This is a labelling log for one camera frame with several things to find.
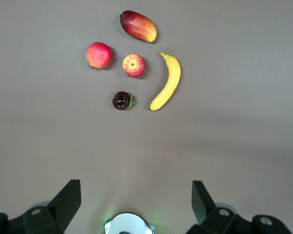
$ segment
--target banana stem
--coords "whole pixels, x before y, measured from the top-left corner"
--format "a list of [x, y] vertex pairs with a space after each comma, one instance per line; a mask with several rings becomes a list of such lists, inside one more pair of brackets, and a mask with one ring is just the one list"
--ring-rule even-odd
[[163, 59], [165, 59], [165, 58], [168, 56], [168, 54], [165, 53], [164, 51], [161, 51], [161, 52], [159, 53], [159, 55], [160, 55]]

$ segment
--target metal screw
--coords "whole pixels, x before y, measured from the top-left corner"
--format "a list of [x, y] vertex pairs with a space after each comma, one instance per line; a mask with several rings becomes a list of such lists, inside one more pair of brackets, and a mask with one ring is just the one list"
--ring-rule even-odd
[[227, 211], [226, 209], [220, 209], [219, 214], [221, 214], [222, 216], [229, 216], [230, 215], [229, 211]]
[[259, 220], [265, 225], [272, 225], [272, 221], [267, 217], [261, 217]]

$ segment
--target red apple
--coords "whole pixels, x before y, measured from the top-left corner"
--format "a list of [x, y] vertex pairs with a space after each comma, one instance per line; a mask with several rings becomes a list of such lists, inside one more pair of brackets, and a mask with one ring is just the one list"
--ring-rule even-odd
[[86, 58], [90, 62], [89, 68], [102, 69], [107, 67], [113, 59], [113, 52], [111, 48], [102, 42], [94, 42], [89, 45]]
[[134, 11], [124, 11], [120, 17], [122, 28], [132, 37], [147, 42], [156, 39], [156, 27], [149, 18]]
[[146, 62], [138, 54], [130, 54], [124, 58], [123, 69], [130, 77], [139, 77], [146, 68]]

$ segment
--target tabletop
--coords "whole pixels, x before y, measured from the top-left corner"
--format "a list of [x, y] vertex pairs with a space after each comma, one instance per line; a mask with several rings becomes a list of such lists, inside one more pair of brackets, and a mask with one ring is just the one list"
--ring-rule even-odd
[[[132, 10], [154, 42], [120, 24]], [[93, 42], [112, 62], [89, 69]], [[181, 66], [167, 83], [159, 52]], [[139, 54], [139, 78], [122, 68]], [[136, 101], [113, 107], [118, 91]], [[122, 212], [158, 234], [196, 223], [193, 180], [246, 220], [267, 214], [293, 232], [293, 0], [0, 1], [0, 212], [9, 218], [80, 179], [82, 204], [66, 234], [103, 234]]]

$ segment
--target yellow banana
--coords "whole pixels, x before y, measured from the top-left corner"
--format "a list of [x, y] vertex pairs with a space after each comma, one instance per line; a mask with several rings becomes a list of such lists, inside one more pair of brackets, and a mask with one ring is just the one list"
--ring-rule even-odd
[[159, 55], [165, 60], [167, 68], [168, 68], [168, 80], [165, 87], [162, 91], [155, 97], [155, 99], [151, 102], [149, 110], [157, 111], [159, 110], [171, 97], [174, 93], [180, 79], [181, 68], [178, 60], [161, 51]]

